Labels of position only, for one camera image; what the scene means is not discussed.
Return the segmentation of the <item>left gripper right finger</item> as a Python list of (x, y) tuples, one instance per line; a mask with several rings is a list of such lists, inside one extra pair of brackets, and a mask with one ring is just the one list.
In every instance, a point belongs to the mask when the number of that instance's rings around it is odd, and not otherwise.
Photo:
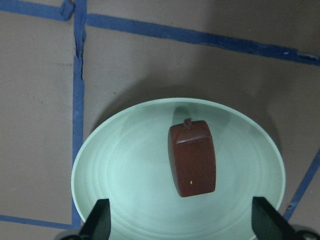
[(265, 197), (252, 199), (251, 228), (258, 240), (303, 240)]

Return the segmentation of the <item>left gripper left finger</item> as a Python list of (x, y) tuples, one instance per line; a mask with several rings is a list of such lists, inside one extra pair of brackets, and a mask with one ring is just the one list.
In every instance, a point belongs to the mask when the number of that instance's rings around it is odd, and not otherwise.
[(108, 240), (111, 234), (109, 199), (98, 199), (79, 232), (81, 240)]

